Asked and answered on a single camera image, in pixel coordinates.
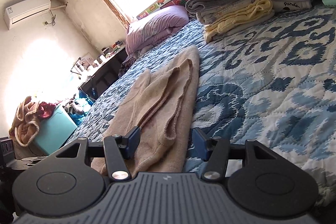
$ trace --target sunlight on wall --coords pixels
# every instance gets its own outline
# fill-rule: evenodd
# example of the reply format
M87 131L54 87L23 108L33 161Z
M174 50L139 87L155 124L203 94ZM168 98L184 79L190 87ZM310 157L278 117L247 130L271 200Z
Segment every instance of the sunlight on wall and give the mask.
M18 60L5 91L6 121L10 127L16 108L28 95L54 102L72 97L80 80L70 72L73 60L50 39L33 41Z

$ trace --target teal box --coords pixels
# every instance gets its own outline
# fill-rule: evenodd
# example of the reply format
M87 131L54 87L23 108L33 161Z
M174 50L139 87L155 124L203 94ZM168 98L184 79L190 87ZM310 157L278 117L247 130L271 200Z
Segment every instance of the teal box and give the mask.
M34 143L46 155L50 155L61 148L76 128L76 124L59 104L49 119L41 121L40 132Z

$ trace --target yellow folded garment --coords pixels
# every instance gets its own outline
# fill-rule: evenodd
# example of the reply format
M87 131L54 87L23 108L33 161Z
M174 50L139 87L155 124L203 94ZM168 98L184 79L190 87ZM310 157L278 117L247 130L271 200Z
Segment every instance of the yellow folded garment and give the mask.
M226 14L214 24L205 26L204 40L208 43L214 35L226 33L238 25L253 22L268 15L272 8L271 0L256 0L245 8Z

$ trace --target bed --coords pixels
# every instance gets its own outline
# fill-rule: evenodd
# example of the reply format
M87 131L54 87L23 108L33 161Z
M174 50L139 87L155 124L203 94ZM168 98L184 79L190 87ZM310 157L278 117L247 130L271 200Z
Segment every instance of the bed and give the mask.
M197 45L199 89L192 128L232 143L256 139L267 145L310 173L319 185L317 205L327 205L336 199L335 17L336 9L317 5L210 44L203 40L203 26L192 21L105 91L68 142L81 136L102 140L137 76ZM201 173L204 166L190 140L184 172Z

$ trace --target pipe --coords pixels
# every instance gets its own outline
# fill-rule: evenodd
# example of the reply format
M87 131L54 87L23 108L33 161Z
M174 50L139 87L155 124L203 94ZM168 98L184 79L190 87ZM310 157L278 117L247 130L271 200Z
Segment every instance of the pipe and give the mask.
M50 10L56 10L56 9L63 8L63 7L66 7L66 6L68 6L67 2L65 2L64 5L57 6L57 7L52 7L52 8L50 8Z

